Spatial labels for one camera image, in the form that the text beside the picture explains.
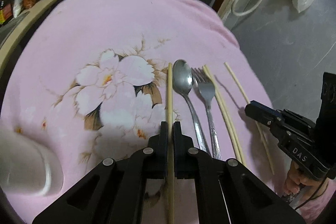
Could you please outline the person's right hand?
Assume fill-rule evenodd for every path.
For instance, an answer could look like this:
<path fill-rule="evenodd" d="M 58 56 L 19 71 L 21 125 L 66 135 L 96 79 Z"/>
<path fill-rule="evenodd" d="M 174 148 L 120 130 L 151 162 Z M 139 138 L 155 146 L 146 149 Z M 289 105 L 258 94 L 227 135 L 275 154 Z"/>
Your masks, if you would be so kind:
<path fill-rule="evenodd" d="M 306 192 L 302 198 L 308 199 L 317 188 L 318 182 L 306 177 L 298 168 L 298 164 L 292 161 L 284 182 L 284 192 L 286 195 L 297 194 L 301 189 L 300 185 L 304 185 Z"/>

